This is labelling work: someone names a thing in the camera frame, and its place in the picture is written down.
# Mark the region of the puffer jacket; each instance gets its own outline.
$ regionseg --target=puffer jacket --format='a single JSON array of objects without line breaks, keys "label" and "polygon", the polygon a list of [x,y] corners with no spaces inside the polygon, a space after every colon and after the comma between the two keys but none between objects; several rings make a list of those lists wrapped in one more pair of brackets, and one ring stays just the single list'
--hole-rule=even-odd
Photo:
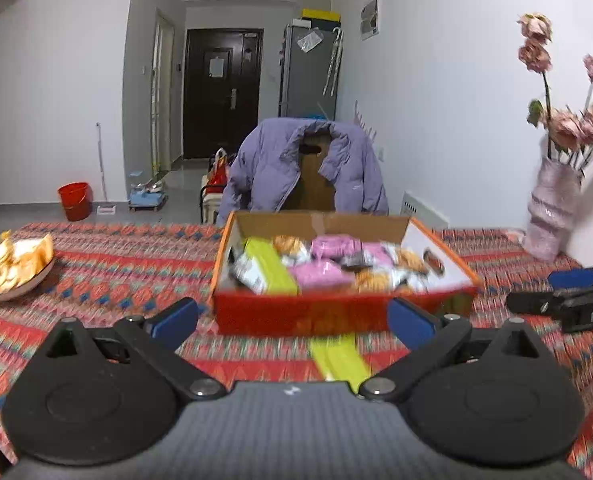
[{"label": "puffer jacket", "polygon": [[339,212],[386,215],[381,169],[364,131],[352,124],[308,119],[266,119],[250,133],[230,168],[217,224],[233,210],[279,211],[301,170],[299,145],[304,136],[328,129],[332,141],[319,174],[334,185]]}]

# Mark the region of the blue gripper pad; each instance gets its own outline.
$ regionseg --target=blue gripper pad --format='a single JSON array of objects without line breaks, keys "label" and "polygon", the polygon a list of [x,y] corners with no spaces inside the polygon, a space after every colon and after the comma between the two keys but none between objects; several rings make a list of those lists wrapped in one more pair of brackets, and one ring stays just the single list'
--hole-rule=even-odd
[{"label": "blue gripper pad", "polygon": [[196,330],[199,307],[192,298],[183,298],[145,323],[145,331],[167,349],[175,351]]},{"label": "blue gripper pad", "polygon": [[402,298],[387,305],[387,326],[410,350],[416,350],[432,339],[441,322],[426,311]]},{"label": "blue gripper pad", "polygon": [[593,269],[555,270],[547,277],[553,289],[585,288],[593,285]]}]

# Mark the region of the open box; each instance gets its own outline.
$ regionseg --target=open box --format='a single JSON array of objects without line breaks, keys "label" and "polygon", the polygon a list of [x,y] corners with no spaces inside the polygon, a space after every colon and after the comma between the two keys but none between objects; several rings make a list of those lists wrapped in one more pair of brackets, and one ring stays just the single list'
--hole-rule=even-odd
[{"label": "open box", "polygon": [[[242,250],[243,240],[248,237],[293,235],[313,240],[323,234],[347,234],[363,242],[403,244],[419,256],[438,258],[443,273],[439,276],[431,271],[429,291],[422,294],[318,290],[298,296],[257,295],[230,275],[233,253]],[[314,336],[387,330],[386,307],[394,296],[407,298],[435,315],[452,312],[468,316],[480,284],[480,278],[465,262],[414,218],[237,211],[230,215],[225,226],[211,294],[219,332],[224,335]]]}]

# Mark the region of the pink vase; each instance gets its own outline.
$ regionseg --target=pink vase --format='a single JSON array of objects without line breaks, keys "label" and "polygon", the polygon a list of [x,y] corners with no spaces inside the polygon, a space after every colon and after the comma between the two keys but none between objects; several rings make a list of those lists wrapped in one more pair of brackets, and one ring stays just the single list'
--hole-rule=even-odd
[{"label": "pink vase", "polygon": [[570,166],[543,158],[528,211],[532,215],[523,248],[539,260],[553,262],[573,228],[581,194],[581,174]]}]

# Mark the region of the red bag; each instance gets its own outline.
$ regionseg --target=red bag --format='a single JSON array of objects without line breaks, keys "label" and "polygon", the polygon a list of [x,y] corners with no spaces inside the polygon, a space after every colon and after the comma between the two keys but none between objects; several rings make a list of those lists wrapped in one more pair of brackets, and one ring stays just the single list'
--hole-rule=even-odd
[{"label": "red bag", "polygon": [[223,192],[224,187],[227,184],[228,170],[227,153],[225,153],[225,150],[223,149],[218,150],[214,158],[214,168],[208,173],[206,194]]}]

